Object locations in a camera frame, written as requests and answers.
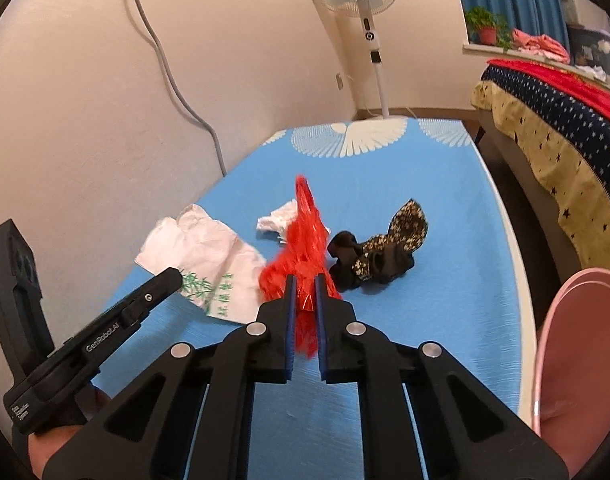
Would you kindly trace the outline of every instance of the bedding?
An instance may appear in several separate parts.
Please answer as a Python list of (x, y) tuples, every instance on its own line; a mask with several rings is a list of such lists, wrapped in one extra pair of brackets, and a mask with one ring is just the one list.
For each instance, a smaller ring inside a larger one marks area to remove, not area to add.
[[(525, 272), (502, 202), (463, 125), (393, 118), (284, 130), (199, 205), (272, 261), (281, 249), (277, 235), (257, 233), (256, 219), (293, 198), (298, 174), (307, 177), (333, 233), (367, 239), (411, 197), (422, 205), (429, 229), (415, 267), (389, 285), (370, 283), (343, 298), (392, 341), (441, 342), (529, 422), (536, 336)], [(135, 267), (112, 301), (149, 277)], [(214, 344), (237, 326), (174, 294), (102, 366), (95, 383), (115, 395), (173, 343)], [(357, 403), (355, 385), (320, 382), (317, 359), (297, 355), (290, 383), (256, 388), (249, 478), (362, 478)]]
[(492, 112), (556, 200), (582, 267), (610, 269), (610, 93), (537, 63), (492, 60), (472, 104)]

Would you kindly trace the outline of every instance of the dark floor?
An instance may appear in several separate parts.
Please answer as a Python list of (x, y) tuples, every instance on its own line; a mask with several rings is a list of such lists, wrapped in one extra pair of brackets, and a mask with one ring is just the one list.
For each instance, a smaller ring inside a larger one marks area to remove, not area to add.
[[(474, 125), (466, 124), (466, 127), (470, 135), (476, 134), (478, 128), (474, 129)], [(560, 288), (559, 275), (541, 225), (500, 152), (489, 137), (483, 137), (479, 143), (479, 150), (508, 210), (521, 249), (532, 295), (534, 320), (538, 328), (543, 323), (550, 303)]]

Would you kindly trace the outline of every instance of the potted plant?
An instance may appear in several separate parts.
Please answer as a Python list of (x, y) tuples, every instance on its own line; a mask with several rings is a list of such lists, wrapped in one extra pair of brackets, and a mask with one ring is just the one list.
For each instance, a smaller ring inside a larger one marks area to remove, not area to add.
[(510, 47), (508, 20), (502, 14), (493, 14), (477, 6), (465, 12), (465, 23), (469, 35), (477, 33), (480, 43), (500, 46), (505, 50)]

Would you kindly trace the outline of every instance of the wall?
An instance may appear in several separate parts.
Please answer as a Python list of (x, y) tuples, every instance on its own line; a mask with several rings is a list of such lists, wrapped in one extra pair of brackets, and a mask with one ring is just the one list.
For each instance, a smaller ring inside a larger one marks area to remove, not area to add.
[[(228, 168), (276, 130), (347, 120), (311, 0), (142, 0)], [(0, 20), (0, 222), (34, 249), (58, 345), (103, 307), (157, 219), (220, 177), (170, 99), (131, 0), (13, 0)], [(11, 385), (0, 350), (3, 392)]]
[[(380, 108), (358, 19), (337, 18), (359, 108)], [(396, 0), (374, 17), (381, 40), (390, 107), (469, 109), (486, 58), (463, 54), (467, 30), (461, 0)]]

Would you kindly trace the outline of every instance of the white fan pattern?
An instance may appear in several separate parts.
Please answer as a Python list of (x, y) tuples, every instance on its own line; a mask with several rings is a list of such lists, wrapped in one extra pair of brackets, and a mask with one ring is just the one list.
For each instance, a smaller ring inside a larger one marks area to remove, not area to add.
[(406, 129), (403, 118), (307, 126), (294, 128), (291, 144), (310, 156), (361, 155), (396, 142)]
[(472, 143), (472, 138), (461, 121), (419, 119), (418, 126), (426, 136), (447, 144), (451, 148), (467, 146)]
[(264, 143), (263, 146), (266, 146), (268, 144), (271, 144), (272, 142), (274, 142), (275, 140), (278, 139), (282, 139), (285, 134), (287, 133), (287, 130), (281, 130), (279, 132), (276, 132), (273, 136), (271, 136), (269, 139), (267, 139)]

